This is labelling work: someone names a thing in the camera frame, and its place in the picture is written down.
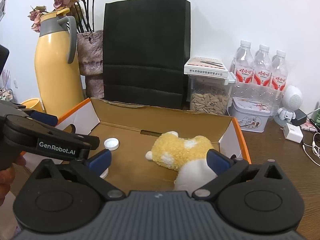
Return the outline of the person's left hand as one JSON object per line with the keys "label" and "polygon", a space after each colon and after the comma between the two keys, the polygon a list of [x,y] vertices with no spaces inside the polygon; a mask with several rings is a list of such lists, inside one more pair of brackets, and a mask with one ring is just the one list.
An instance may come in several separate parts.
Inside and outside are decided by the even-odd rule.
{"label": "person's left hand", "polygon": [[6,170],[0,172],[0,206],[3,205],[5,198],[10,191],[11,184],[15,179],[15,168],[11,165]]}

